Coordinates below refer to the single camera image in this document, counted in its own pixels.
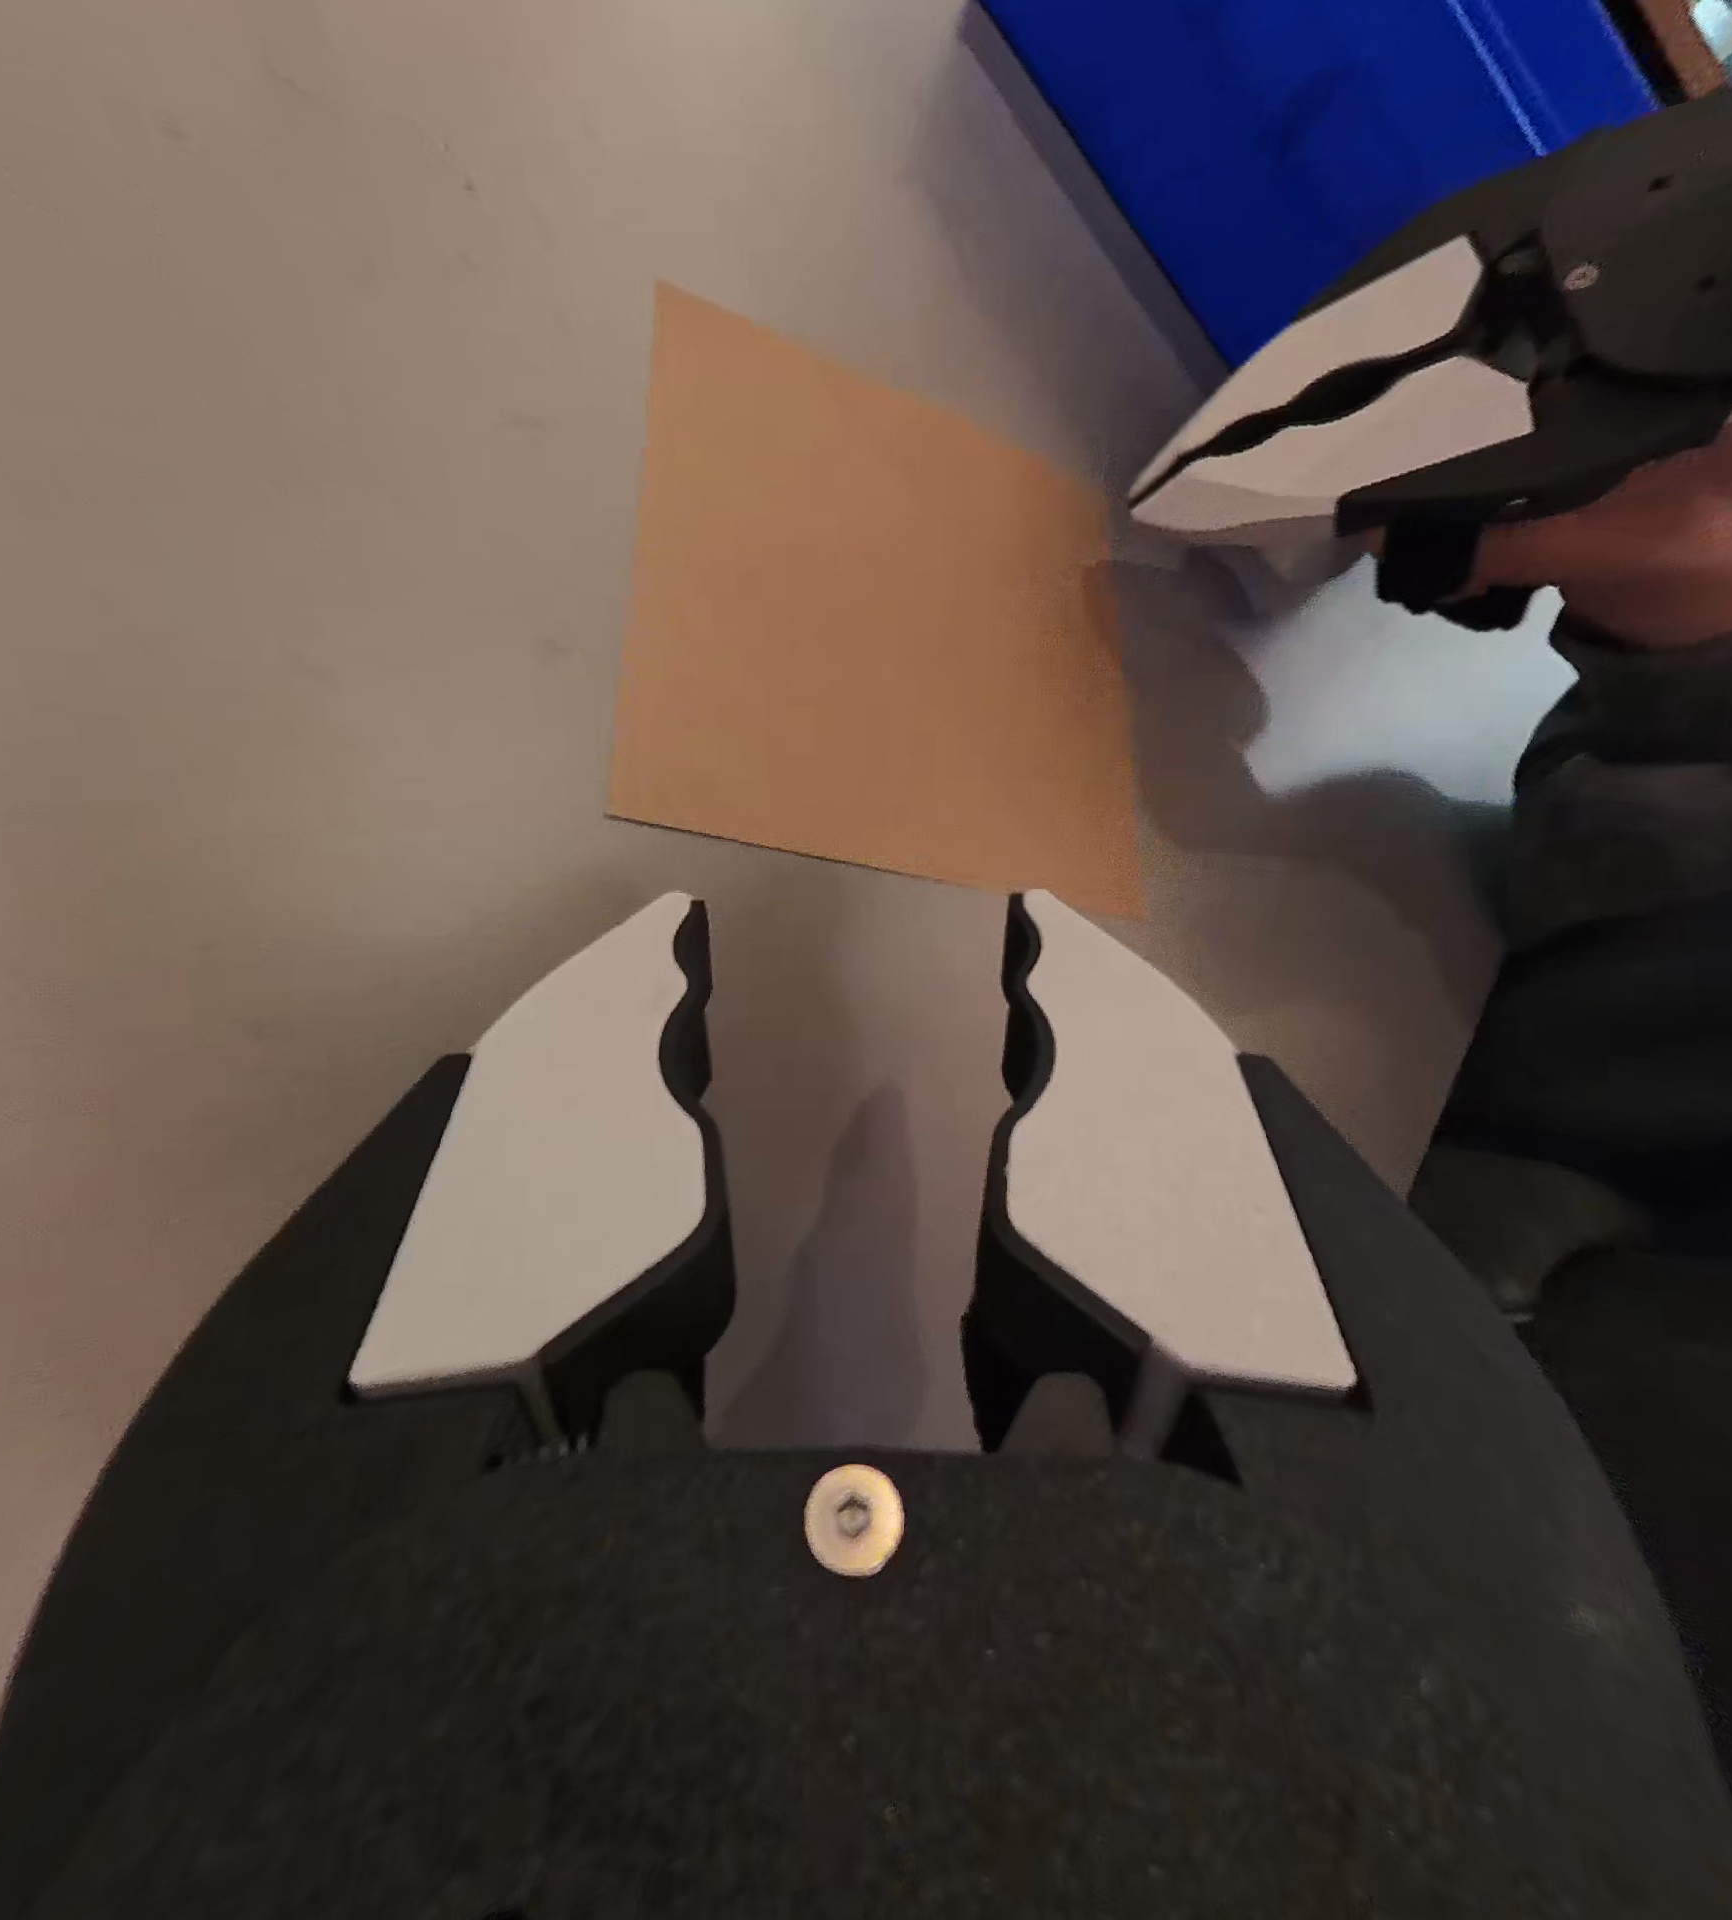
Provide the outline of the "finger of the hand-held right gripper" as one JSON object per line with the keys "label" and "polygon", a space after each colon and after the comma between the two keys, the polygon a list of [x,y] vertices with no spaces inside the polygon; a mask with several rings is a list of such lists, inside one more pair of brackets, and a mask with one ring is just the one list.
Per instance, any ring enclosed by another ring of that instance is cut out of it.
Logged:
{"label": "finger of the hand-held right gripper", "polygon": [[1458,356],[1491,368],[1496,264],[1458,234],[1288,326],[1175,434],[1175,464],[1261,444],[1271,432],[1356,414],[1403,374]]}
{"label": "finger of the hand-held right gripper", "polygon": [[1190,545],[1310,554],[1333,540],[1343,497],[1531,432],[1526,381],[1472,356],[1406,372],[1335,420],[1281,426],[1261,444],[1198,454],[1130,503],[1133,523]]}

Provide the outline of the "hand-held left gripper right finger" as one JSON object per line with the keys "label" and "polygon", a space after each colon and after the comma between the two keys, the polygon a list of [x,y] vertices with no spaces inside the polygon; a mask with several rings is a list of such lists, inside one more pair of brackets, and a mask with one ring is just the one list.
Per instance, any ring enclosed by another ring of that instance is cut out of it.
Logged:
{"label": "hand-held left gripper right finger", "polygon": [[1055,894],[1006,903],[1006,1106],[984,1164],[964,1378],[997,1451],[1042,1380],[1122,1437],[1151,1373],[1343,1405],[1360,1387],[1235,1044]]}

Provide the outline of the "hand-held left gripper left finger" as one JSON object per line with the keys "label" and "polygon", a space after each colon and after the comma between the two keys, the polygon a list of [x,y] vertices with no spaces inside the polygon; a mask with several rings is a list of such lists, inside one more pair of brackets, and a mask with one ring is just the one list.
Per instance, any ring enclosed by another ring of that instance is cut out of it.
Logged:
{"label": "hand-held left gripper left finger", "polygon": [[511,1387],[569,1444],[639,1373],[703,1411],[735,1307],[710,993],[708,903],[667,891],[494,1019],[357,1337],[353,1397]]}

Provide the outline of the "blue box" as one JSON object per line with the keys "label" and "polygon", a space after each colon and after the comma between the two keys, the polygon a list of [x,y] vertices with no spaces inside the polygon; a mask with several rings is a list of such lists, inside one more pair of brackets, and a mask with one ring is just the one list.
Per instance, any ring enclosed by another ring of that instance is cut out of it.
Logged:
{"label": "blue box", "polygon": [[1444,195],[1664,100],[1596,2],[989,2],[964,25],[1230,368]]}

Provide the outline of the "mushroom-patterned tan-backed origami paper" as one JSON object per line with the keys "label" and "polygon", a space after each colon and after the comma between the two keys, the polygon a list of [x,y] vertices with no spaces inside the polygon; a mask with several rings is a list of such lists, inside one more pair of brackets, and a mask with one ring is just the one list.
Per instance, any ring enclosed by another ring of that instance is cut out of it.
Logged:
{"label": "mushroom-patterned tan-backed origami paper", "polygon": [[1145,914],[1102,494],[653,290],[608,815]]}

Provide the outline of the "person's right forearm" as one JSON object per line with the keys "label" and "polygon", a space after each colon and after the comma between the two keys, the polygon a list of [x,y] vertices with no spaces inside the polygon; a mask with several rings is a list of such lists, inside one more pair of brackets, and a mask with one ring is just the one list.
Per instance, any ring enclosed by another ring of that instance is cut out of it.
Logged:
{"label": "person's right forearm", "polygon": [[1562,611],[1574,683],[1512,776],[1510,947],[1732,897],[1732,629],[1646,650]]}

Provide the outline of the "person's right hand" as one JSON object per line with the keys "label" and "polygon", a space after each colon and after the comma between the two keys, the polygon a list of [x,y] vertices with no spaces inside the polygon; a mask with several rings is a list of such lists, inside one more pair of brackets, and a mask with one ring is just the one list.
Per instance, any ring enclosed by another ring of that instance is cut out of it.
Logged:
{"label": "person's right hand", "polygon": [[1550,587],[1567,618],[1635,650],[1729,632],[1732,421],[1584,508],[1489,529],[1464,590],[1504,587]]}

